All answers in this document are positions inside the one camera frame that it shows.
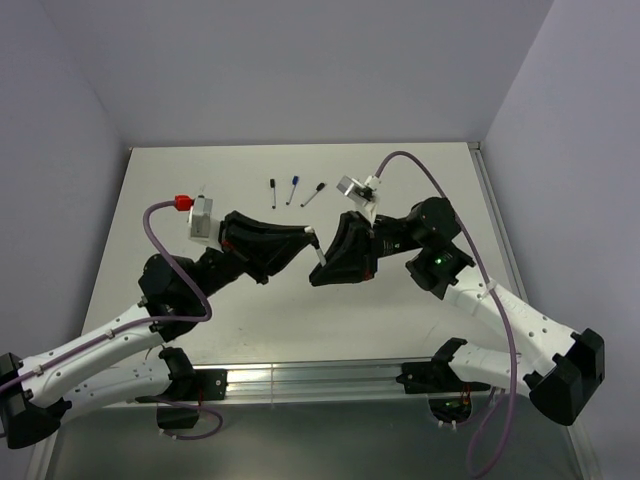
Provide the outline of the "white pen black tip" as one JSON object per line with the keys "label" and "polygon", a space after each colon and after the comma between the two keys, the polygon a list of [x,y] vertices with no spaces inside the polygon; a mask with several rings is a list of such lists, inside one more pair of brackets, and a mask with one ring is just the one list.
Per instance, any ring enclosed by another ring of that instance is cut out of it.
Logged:
{"label": "white pen black tip", "polygon": [[304,208],[305,206],[307,206],[318,195],[318,193],[318,190],[314,190],[314,192],[300,204],[300,207]]}

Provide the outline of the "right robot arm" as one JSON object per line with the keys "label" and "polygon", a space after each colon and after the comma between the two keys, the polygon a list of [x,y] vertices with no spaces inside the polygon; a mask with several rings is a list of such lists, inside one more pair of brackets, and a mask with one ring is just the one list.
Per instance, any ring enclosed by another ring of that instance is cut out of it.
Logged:
{"label": "right robot arm", "polygon": [[405,264],[411,279],[496,333],[509,325],[516,353],[451,338],[430,360],[402,365],[396,381],[406,393],[514,387],[546,418],[572,425],[604,380],[603,338],[591,329],[577,332],[557,323],[485,280],[472,257],[455,246],[460,231],[450,201],[438,197],[416,204],[399,219],[380,216],[369,222],[358,212],[345,212],[326,262],[314,268],[309,281],[314,287],[369,281],[379,259],[415,251]]}

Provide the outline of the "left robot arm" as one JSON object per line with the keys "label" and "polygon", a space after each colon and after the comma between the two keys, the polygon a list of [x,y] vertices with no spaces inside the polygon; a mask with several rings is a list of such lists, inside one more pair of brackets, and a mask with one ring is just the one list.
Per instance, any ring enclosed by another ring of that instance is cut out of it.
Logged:
{"label": "left robot arm", "polygon": [[187,397],[195,373],[184,351],[169,342],[210,321],[210,297],[240,276],[265,284],[303,249],[320,247],[311,226],[268,224],[233,211],[212,222],[203,255],[192,261],[171,255],[151,227],[152,215],[167,208],[196,218],[192,200],[183,196],[144,211],[143,229],[157,253],[143,268],[138,303],[41,354],[2,355],[1,436],[9,449],[33,446],[64,423],[114,403]]}

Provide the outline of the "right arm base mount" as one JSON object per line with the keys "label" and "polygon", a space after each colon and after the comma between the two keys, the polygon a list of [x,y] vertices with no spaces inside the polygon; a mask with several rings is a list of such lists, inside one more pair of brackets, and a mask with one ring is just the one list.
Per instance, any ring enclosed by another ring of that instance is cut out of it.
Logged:
{"label": "right arm base mount", "polygon": [[430,395],[453,392],[450,399],[429,400],[428,407],[437,423],[450,426],[470,419],[472,402],[470,387],[449,368],[433,361],[406,362],[395,381],[408,395]]}

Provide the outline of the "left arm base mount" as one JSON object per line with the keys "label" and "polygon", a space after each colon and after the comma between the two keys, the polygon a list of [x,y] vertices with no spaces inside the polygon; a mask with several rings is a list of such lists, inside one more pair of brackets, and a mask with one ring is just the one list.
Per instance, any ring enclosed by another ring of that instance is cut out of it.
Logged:
{"label": "left arm base mount", "polygon": [[222,430],[222,415],[208,403],[224,400],[226,387],[225,369],[196,370],[190,379],[173,382],[164,392],[135,401],[157,404],[156,424],[162,435],[181,441],[202,440]]}

